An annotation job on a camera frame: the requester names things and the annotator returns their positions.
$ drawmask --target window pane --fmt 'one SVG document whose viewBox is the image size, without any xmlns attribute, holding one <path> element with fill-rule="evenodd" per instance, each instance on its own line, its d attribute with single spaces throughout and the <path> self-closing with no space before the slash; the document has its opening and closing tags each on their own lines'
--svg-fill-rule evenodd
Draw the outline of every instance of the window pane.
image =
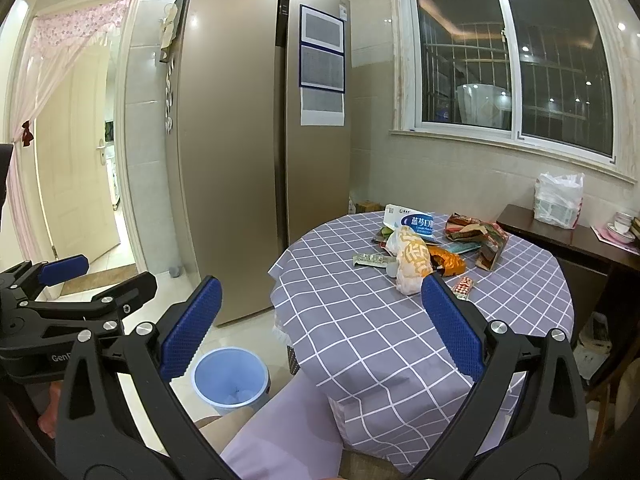
<svg viewBox="0 0 640 480">
<path fill-rule="evenodd" d="M 511 72 L 498 0 L 417 0 L 422 120 L 511 130 Z"/>
<path fill-rule="evenodd" d="M 612 155 L 613 113 L 588 0 L 509 0 L 522 71 L 522 132 Z"/>
</svg>

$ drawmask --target blue trash can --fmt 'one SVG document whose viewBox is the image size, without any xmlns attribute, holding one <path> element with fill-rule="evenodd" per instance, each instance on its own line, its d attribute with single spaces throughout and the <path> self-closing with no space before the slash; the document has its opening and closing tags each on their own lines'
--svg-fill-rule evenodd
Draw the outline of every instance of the blue trash can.
<svg viewBox="0 0 640 480">
<path fill-rule="evenodd" d="M 255 411 L 269 400 L 271 379 L 260 358 L 249 350 L 228 346 L 203 355 L 191 375 L 193 389 L 220 415 L 250 406 Z"/>
</svg>

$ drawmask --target window frame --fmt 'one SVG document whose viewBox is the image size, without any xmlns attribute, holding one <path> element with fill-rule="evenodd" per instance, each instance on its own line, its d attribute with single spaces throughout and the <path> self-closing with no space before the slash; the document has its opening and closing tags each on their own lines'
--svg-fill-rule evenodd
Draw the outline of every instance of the window frame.
<svg viewBox="0 0 640 480">
<path fill-rule="evenodd" d="M 504 145 L 518 150 L 532 151 L 553 158 L 561 158 L 576 162 L 584 166 L 600 169 L 623 180 L 635 181 L 627 168 L 621 168 L 618 161 L 620 149 L 620 124 L 622 113 L 619 97 L 624 87 L 622 78 L 622 64 L 617 48 L 615 26 L 610 19 L 610 7 L 606 0 L 588 0 L 594 14 L 605 51 L 607 71 L 612 104 L 613 144 L 612 155 L 595 153 L 586 148 L 580 148 L 563 142 L 528 136 L 522 132 L 522 74 L 520 68 L 520 53 L 518 50 L 515 24 L 509 0 L 498 0 L 504 20 L 504 30 L 507 38 L 510 58 L 511 75 L 511 130 L 501 130 L 471 124 L 438 123 L 422 120 L 422 45 L 420 40 L 420 24 L 418 20 L 417 0 L 399 0 L 399 35 L 402 57 L 402 88 L 398 109 L 401 110 L 400 121 L 396 127 L 402 131 L 428 134 L 428 136 L 443 136 L 452 139 L 470 140 L 489 144 Z"/>
</svg>

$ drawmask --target round table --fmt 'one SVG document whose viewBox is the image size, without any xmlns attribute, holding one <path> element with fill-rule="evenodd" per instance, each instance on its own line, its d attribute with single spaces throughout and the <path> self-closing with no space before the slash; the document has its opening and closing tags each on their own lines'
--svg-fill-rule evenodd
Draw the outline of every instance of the round table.
<svg viewBox="0 0 640 480">
<path fill-rule="evenodd" d="M 381 212 L 349 215 L 306 234 L 271 268 L 271 301 L 303 372 L 329 397 L 345 443 L 408 472 L 473 381 L 457 371 L 420 294 L 402 295 L 385 269 L 353 266 L 356 253 L 383 252 L 371 241 L 382 219 Z M 447 216 L 433 220 L 446 248 Z M 555 327 L 571 334 L 571 296 L 551 253 L 511 235 L 492 272 L 476 267 L 477 256 L 464 255 L 464 276 L 474 280 L 469 300 L 488 320 L 522 334 L 543 336 Z M 514 375 L 503 415 L 513 410 L 523 377 Z"/>
</svg>

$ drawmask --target window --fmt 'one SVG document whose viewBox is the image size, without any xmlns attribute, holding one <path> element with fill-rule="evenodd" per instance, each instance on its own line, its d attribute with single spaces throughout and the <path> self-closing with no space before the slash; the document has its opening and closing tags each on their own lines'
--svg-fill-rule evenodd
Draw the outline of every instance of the window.
<svg viewBox="0 0 640 480">
<path fill-rule="evenodd" d="M 415 127 L 615 161 L 589 0 L 411 0 Z"/>
</svg>

